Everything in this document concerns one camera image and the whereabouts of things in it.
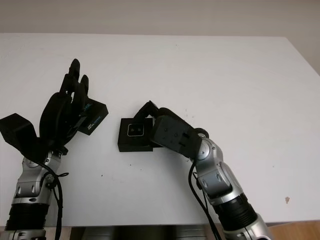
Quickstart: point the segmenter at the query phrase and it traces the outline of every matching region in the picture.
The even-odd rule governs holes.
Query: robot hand
[[[67,173],[57,175],[56,171],[61,156],[68,152],[65,144],[77,131],[90,135],[108,114],[105,104],[88,98],[89,79],[84,75],[78,82],[79,75],[80,63],[74,59],[60,91],[52,95],[44,108],[39,137],[32,123],[17,113],[0,119],[4,140],[24,156],[23,172],[1,240],[45,240],[43,228],[52,192],[58,205],[55,239],[60,237],[63,196],[59,177]]]
[[[171,149],[193,161],[189,172],[191,190],[191,174],[195,167],[197,185],[219,216],[225,237],[228,240],[271,240],[268,227],[248,203],[236,177],[223,161],[222,150],[209,139],[209,134],[202,128],[193,128],[171,110],[157,108],[151,101],[138,111],[133,120],[139,123],[149,115],[155,118],[148,136],[150,145]],[[197,200],[213,224],[208,210],[199,197]],[[220,238],[212,224],[213,233]]]

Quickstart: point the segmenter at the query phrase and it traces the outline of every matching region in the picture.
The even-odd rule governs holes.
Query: black square block
[[[118,148],[120,152],[152,152],[150,133],[153,119],[144,118],[141,122],[134,122],[133,118],[121,118]]]

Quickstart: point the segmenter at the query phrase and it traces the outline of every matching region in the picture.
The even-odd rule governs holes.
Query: white table
[[[320,77],[286,38],[0,34],[0,118],[16,112],[39,132],[73,58],[109,115],[66,146],[64,226],[207,222],[186,158],[163,148],[118,151],[121,117],[148,100],[210,133],[266,222],[320,219]],[[0,226],[21,162],[1,137]]]

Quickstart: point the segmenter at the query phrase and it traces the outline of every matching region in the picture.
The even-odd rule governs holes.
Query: black box
[[[90,98],[84,107],[84,112],[87,117],[79,127],[79,132],[87,135],[90,135],[109,113],[105,104]]]
[[[118,148],[120,152],[152,152],[153,144],[149,136],[153,128],[153,119],[144,118],[135,122],[133,118],[121,118]]]

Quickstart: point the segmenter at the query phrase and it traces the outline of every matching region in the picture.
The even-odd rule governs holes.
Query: cable
[[[207,198],[206,198],[205,192],[204,192],[203,190],[202,190],[202,195],[203,195],[203,198],[204,198],[205,209],[206,209],[207,211],[209,211],[209,210],[208,210]]]
[[[49,166],[45,165],[43,162],[39,162],[39,161],[33,161],[33,162],[38,164],[39,166],[43,167],[44,169],[46,169],[49,172],[49,174],[51,174],[53,176],[53,182],[48,183],[47,187],[53,189],[54,198],[55,198],[56,204],[58,206],[58,214],[57,214],[57,220],[56,220],[56,229],[55,229],[54,240],[59,240],[60,235],[61,235],[61,230],[62,230],[62,209],[63,209],[63,194],[62,194],[62,187],[61,187],[59,177],[65,177],[69,173],[65,172],[60,175],[57,175]],[[56,186],[58,189],[59,198],[58,198],[57,193],[55,191]]]
[[[194,189],[194,186],[192,185],[192,181],[191,181],[191,178],[192,178],[192,173],[195,169],[195,166],[196,166],[196,160],[193,161],[191,167],[190,167],[190,170],[189,170],[189,174],[188,174],[188,183],[189,183],[189,187],[191,189],[191,192],[193,193],[195,199],[198,201],[198,203],[200,204],[200,206],[202,207],[206,217],[208,218],[209,220],[209,224],[210,224],[210,227],[211,227],[211,230],[212,230],[212,233],[215,237],[216,240],[221,240],[221,237],[219,235],[219,232],[217,230],[217,227],[214,223],[214,221],[212,220],[210,214],[209,214],[209,211],[206,209],[205,205],[203,204],[203,202],[201,201],[200,197],[198,196],[198,194],[196,193],[195,189]]]
[[[200,188],[200,184],[199,184],[199,182],[198,182],[198,177],[197,177],[198,174],[197,174],[195,171],[193,171],[193,172],[192,172],[192,175],[193,175],[193,177],[194,177],[194,179],[195,179],[195,181],[196,181],[196,185],[198,186],[198,188],[199,188],[200,190],[202,190],[203,200],[204,200],[204,203],[205,203],[205,209],[208,211],[207,198],[206,198],[206,195],[205,195],[204,190]]]

